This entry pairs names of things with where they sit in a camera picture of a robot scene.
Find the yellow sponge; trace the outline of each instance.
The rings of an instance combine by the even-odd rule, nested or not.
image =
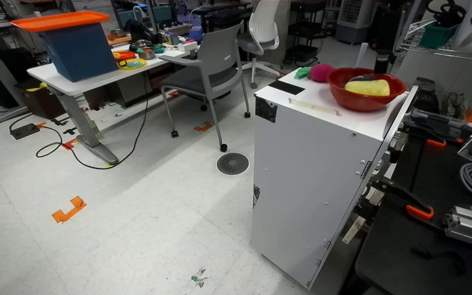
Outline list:
[[[390,95],[388,82],[383,79],[378,80],[351,80],[346,84],[347,92],[360,94],[360,95]]]

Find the white cart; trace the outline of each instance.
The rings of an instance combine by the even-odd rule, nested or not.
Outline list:
[[[256,92],[251,244],[311,289],[415,90],[382,112],[356,113],[341,108],[326,84],[293,72],[280,80],[305,90]]]

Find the cabinet door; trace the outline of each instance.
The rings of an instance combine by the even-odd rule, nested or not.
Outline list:
[[[251,243],[310,289],[380,143],[283,107],[256,125]]]

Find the floor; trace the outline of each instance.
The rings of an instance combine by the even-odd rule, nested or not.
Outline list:
[[[336,41],[323,48],[321,59],[334,66],[354,62],[357,53]],[[218,172],[215,130],[193,130],[208,113],[190,100],[174,102],[172,112],[180,138],[169,136],[165,112],[154,107],[133,157],[106,172],[79,166],[64,149],[36,159],[56,134],[41,130],[16,141],[10,123],[0,125],[2,295],[308,293],[249,246],[254,131],[252,118],[242,118],[241,90],[218,103],[229,151],[251,161],[239,175]],[[123,157],[141,120],[106,130],[103,141]],[[105,166],[83,146],[75,153]],[[56,223],[51,215],[70,210],[75,195],[87,207]],[[203,285],[192,280],[201,269]]]

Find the orange lid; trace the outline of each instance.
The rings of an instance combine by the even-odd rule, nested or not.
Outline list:
[[[106,21],[110,16],[106,13],[80,10],[72,13],[46,15],[38,18],[20,18],[11,23],[24,31],[41,33],[54,31],[74,26],[85,26],[93,23]]]

